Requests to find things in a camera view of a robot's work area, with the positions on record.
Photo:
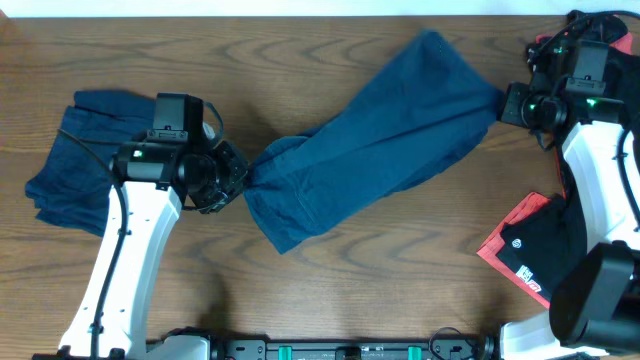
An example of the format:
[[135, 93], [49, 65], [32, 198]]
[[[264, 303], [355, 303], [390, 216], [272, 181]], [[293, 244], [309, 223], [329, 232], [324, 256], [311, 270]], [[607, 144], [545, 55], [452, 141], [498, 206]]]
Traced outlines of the dark blue denim shorts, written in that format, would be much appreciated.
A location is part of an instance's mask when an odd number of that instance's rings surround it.
[[338, 115], [259, 155], [244, 191], [250, 213], [284, 254], [460, 161], [496, 122], [503, 97], [425, 30]]

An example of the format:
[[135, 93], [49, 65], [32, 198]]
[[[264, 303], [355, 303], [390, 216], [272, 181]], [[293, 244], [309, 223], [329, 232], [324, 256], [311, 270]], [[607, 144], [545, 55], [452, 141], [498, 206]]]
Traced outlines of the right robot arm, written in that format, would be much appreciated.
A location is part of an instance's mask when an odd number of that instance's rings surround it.
[[578, 195], [586, 254], [549, 309], [505, 324], [503, 359], [571, 359], [639, 350], [639, 59], [562, 33], [528, 50], [500, 121], [548, 132]]

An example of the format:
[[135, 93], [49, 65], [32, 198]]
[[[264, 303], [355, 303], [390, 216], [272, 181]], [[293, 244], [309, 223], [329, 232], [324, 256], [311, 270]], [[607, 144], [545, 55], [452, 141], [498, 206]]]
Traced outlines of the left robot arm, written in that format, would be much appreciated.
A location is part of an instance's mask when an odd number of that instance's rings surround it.
[[106, 168], [112, 184], [106, 230], [54, 358], [224, 358], [224, 344], [204, 330], [178, 329], [147, 342], [159, 265], [181, 212], [217, 213], [244, 189], [246, 159], [224, 140], [222, 127], [212, 129], [203, 120], [213, 108], [187, 94], [160, 93], [152, 127], [114, 154]]

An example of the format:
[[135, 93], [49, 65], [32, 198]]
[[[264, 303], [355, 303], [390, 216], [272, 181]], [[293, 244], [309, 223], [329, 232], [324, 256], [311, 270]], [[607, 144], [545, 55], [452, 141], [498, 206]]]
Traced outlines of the black patterned garment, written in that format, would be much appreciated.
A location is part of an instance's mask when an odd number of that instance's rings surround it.
[[610, 47], [631, 55], [633, 35], [623, 17], [639, 19], [639, 14], [626, 10], [609, 10], [586, 13], [572, 10], [567, 14], [567, 24], [554, 35], [537, 35], [527, 45], [525, 61], [531, 71], [546, 53], [559, 53], [562, 41], [589, 40], [608, 44]]

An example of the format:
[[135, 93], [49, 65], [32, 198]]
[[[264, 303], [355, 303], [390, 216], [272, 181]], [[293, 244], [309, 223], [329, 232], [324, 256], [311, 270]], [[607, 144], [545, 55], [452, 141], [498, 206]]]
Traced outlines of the folded dark blue garment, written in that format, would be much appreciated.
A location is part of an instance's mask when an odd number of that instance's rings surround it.
[[[77, 91], [60, 128], [88, 140], [98, 159], [109, 163], [120, 143], [151, 128], [154, 110], [153, 99], [131, 92]], [[39, 210], [37, 219], [101, 237], [107, 224], [110, 188], [98, 161], [79, 145], [58, 136], [42, 170], [26, 183], [25, 194]]]

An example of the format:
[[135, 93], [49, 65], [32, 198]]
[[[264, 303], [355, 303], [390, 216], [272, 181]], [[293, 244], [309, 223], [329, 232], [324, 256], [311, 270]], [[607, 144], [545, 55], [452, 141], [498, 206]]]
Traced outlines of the black red-trimmed shorts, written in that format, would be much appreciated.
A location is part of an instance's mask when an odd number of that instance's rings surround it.
[[528, 195], [478, 253], [543, 306], [599, 243], [639, 247], [639, 59], [604, 42], [562, 41], [536, 63], [532, 90], [568, 105], [551, 137], [563, 192]]

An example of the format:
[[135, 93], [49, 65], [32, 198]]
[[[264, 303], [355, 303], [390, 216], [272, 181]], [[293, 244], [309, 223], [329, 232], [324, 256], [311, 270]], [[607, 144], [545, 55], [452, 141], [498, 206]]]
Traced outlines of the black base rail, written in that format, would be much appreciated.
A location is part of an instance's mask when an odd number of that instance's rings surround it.
[[216, 335], [187, 327], [169, 332], [203, 340], [204, 357], [212, 360], [496, 360], [498, 341], [492, 336], [467, 335], [445, 327], [429, 338], [414, 339], [270, 339], [266, 336]]

